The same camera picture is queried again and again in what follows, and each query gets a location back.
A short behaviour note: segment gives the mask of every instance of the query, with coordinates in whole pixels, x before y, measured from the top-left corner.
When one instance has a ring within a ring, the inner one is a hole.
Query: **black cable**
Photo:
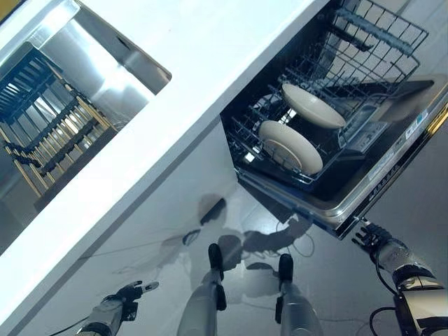
[[[309,240],[311,241],[311,252],[309,254],[303,254],[302,252],[299,251],[299,249],[297,248],[296,245],[294,245],[294,241],[291,244],[293,246],[293,248],[295,249],[295,251],[299,254],[299,256],[302,256],[303,258],[310,258],[313,256],[314,254],[314,250],[316,248],[316,245],[314,244],[314,239],[313,237],[311,237],[309,234],[305,233],[304,236],[307,236],[309,238]]]
[[[370,326],[370,330],[372,331],[373,336],[378,336],[377,332],[375,332],[375,329],[373,328],[373,318],[375,317],[376,314],[378,314],[379,312],[383,312],[384,310],[395,310],[395,307],[382,307],[382,308],[378,308],[377,310],[374,310],[369,318],[369,326]]]
[[[397,295],[397,292],[394,291],[394,289],[392,287],[390,287],[386,281],[383,279],[383,276],[381,275],[381,273],[379,272],[379,248],[377,249],[377,254],[375,256],[375,269],[377,271],[377,276],[379,278],[379,280],[383,283],[383,285],[385,285],[385,287],[394,295]]]
[[[60,331],[54,332],[53,334],[51,334],[51,335],[49,335],[49,336],[56,336],[56,335],[58,335],[58,334],[62,334],[64,331],[67,331],[68,329],[70,329],[70,328],[76,326],[77,324],[79,324],[79,323],[81,323],[81,322],[87,320],[88,318],[89,318],[89,316],[86,316],[85,318],[79,320],[78,322],[73,323],[73,324],[70,325],[69,327],[67,327],[67,328],[65,328],[65,329],[62,329],[62,330],[60,330]]]

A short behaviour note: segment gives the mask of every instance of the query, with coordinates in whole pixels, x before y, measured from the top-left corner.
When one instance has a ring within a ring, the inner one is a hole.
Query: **white countertop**
[[[137,197],[326,2],[83,2],[171,72],[172,80],[0,256],[0,334],[7,335],[126,216]],[[0,28],[0,51],[48,3],[28,0],[17,10]]]

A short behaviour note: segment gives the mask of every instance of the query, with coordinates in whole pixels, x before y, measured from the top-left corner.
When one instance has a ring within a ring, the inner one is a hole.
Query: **robot leg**
[[[209,246],[211,271],[196,288],[183,311],[177,336],[216,335],[216,313],[226,308],[223,279],[223,258],[217,244]]]
[[[275,320],[281,324],[281,336],[323,336],[316,312],[293,283],[293,259],[283,254],[279,261],[281,296],[277,299]]]

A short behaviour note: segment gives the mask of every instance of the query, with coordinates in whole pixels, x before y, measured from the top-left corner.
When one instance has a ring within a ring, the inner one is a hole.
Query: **silver dishwasher trim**
[[[418,124],[411,134],[404,132],[395,143],[378,160],[377,164],[358,183],[358,185],[337,205],[330,209],[320,209],[286,190],[276,183],[267,181],[250,172],[238,169],[239,177],[253,187],[264,190],[268,195],[280,203],[291,207],[301,213],[312,223],[324,224],[329,229],[336,231],[352,213],[360,206],[366,197],[382,182],[384,177],[394,168],[400,158],[410,149],[414,142],[426,131],[435,116],[448,101],[448,83],[445,83],[427,107],[420,111],[419,117],[427,116]]]

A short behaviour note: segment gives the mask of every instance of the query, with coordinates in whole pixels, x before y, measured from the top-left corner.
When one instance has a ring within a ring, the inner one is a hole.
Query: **dishwasher rack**
[[[0,81],[0,135],[43,208],[116,129],[31,48]]]
[[[257,167],[262,162],[270,172],[278,169],[303,188],[311,188],[369,122],[377,107],[414,73],[420,63],[413,53],[428,35],[370,0],[355,4],[350,0],[334,1],[313,20],[325,30],[325,39],[294,55],[276,80],[266,83],[268,94],[232,113],[225,123],[236,167]],[[301,119],[283,100],[284,83],[297,85],[332,106],[346,120],[346,126],[339,130],[319,129]],[[287,157],[283,164],[274,161],[263,150],[266,144],[258,136],[265,120],[287,124],[304,135],[321,156],[323,169],[306,175]],[[310,129],[314,133],[306,134]]]

